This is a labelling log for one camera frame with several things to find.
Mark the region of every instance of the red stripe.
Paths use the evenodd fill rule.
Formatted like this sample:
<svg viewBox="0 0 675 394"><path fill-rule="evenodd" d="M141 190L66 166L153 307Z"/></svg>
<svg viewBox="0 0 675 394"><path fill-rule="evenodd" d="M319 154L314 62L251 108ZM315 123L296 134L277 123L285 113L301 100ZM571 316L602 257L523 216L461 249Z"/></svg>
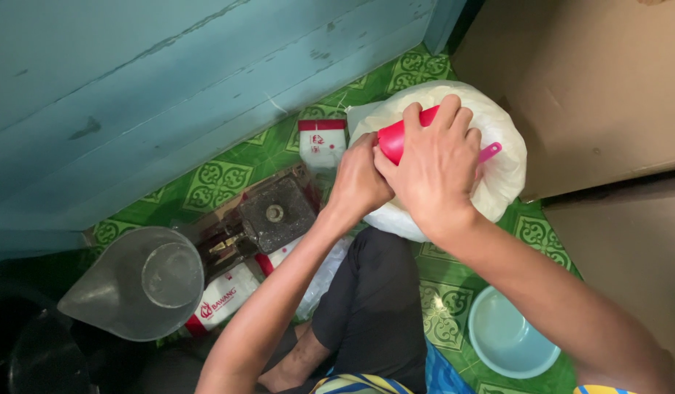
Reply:
<svg viewBox="0 0 675 394"><path fill-rule="evenodd" d="M344 119L320 119L317 121L298 121L298 131L344 130Z"/></svg>
<svg viewBox="0 0 675 394"><path fill-rule="evenodd" d="M269 276L270 273L274 272L274 265L272 265L272 260L269 259L269 256L257 253L254 255L254 260L260 265L264 276Z"/></svg>
<svg viewBox="0 0 675 394"><path fill-rule="evenodd" d="M208 334L208 330L203 327L201 320L199 320L196 315L192 315L192 317L184 324L184 327L189 330L189 333L192 336L204 336Z"/></svg>

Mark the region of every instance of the blue bowl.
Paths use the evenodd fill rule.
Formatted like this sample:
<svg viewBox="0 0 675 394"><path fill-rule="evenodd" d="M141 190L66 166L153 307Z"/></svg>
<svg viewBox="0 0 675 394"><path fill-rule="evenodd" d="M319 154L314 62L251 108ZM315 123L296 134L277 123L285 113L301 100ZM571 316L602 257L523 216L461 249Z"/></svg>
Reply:
<svg viewBox="0 0 675 394"><path fill-rule="evenodd" d="M528 379L542 374L561 353L492 286L473 301L468 328L481 361L510 378Z"/></svg>

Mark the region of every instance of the blue wooden wall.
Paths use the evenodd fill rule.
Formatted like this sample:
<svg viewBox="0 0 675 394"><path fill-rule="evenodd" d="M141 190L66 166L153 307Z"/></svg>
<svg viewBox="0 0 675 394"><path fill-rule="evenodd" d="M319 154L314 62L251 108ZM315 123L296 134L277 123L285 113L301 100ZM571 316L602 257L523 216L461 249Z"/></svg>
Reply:
<svg viewBox="0 0 675 394"><path fill-rule="evenodd" d="M417 45L436 0L0 0L0 229L82 230Z"/></svg>

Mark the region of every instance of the floor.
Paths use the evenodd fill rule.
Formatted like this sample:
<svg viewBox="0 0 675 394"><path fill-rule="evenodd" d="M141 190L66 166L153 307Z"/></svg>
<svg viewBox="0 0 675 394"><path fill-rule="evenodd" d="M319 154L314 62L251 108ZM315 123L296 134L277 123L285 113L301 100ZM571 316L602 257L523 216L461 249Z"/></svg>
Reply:
<svg viewBox="0 0 675 394"><path fill-rule="evenodd" d="M245 186L296 163L298 119L344 118L347 106L384 100L403 88L435 79L456 76L446 55L433 57L418 46L100 222L94 228L98 247L103 248L131 228L190 223ZM512 204L498 225L578 275L538 203ZM573 390L574 373L564 354L549 371L533 379L509 379L486 367L469 342L466 318L473 299L487 283L431 243L413 243L412 248L420 268L426 335L476 393ZM433 302L435 297L444 301L444 307Z"/></svg>

